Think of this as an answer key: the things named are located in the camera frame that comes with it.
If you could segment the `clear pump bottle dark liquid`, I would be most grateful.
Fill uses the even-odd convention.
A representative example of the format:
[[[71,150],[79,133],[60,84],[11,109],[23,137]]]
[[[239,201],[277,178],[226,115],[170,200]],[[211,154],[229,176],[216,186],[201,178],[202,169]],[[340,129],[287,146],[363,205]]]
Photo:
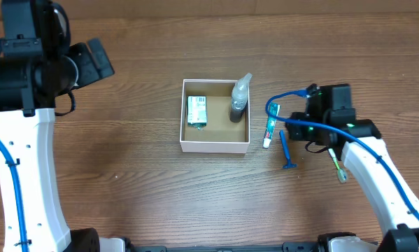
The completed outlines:
[[[248,102],[249,85],[252,77],[253,75],[251,73],[247,73],[234,84],[232,89],[232,101],[229,109],[229,119],[233,123],[239,123],[241,121]]]

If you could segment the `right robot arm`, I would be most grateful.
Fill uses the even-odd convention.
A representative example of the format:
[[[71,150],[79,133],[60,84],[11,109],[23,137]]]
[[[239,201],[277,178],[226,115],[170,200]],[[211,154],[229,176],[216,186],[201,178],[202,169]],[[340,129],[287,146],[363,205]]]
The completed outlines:
[[[312,84],[296,94],[303,112],[285,121],[289,137],[331,148],[350,171],[383,233],[377,251],[419,250],[419,199],[392,162],[381,133],[370,119],[359,120],[348,84]]]

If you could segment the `green white soap packet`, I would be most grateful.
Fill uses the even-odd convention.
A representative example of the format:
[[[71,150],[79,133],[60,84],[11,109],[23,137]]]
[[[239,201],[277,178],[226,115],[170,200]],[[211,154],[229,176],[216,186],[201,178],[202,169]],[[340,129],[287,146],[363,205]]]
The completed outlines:
[[[188,96],[187,125],[201,130],[207,122],[206,96]]]

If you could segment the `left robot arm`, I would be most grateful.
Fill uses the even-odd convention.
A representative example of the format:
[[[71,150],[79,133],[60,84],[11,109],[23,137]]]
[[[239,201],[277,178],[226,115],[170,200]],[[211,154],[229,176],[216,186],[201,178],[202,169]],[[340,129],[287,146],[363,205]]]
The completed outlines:
[[[57,3],[1,4],[0,191],[5,251],[125,251],[121,238],[71,230],[60,205],[53,158],[55,100],[112,76],[101,44],[71,43]]]

